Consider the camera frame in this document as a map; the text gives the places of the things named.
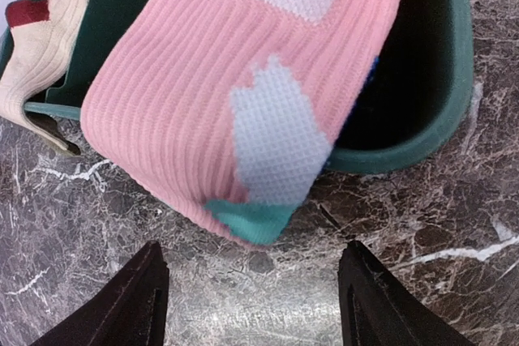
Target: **sock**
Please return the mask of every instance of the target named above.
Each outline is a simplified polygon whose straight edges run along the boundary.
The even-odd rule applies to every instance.
[[[399,0],[150,0],[82,108],[87,140],[234,241],[274,242],[305,200]]]
[[[79,149],[52,120],[27,115],[24,103],[65,75],[87,5],[88,0],[20,0],[6,9],[15,47],[0,78],[0,116],[70,154]]]

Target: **plastic container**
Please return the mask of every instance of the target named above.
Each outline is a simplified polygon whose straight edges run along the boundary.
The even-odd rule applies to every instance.
[[[386,173],[423,160],[459,126],[473,72],[469,0],[401,0],[327,168]]]
[[[64,80],[27,111],[79,120],[89,85],[147,0],[91,0]],[[469,0],[402,0],[372,81],[350,115],[328,169],[385,173],[417,163],[453,134],[470,102]],[[6,40],[0,74],[11,56]]]

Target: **marble floor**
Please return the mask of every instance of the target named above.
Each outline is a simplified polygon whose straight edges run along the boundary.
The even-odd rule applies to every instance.
[[[475,344],[519,345],[519,0],[472,0],[474,98],[453,139],[397,173],[326,173],[280,241],[206,233],[103,160],[0,121],[0,343],[31,343],[148,240],[171,270],[166,344],[339,345],[337,265],[367,244]]]

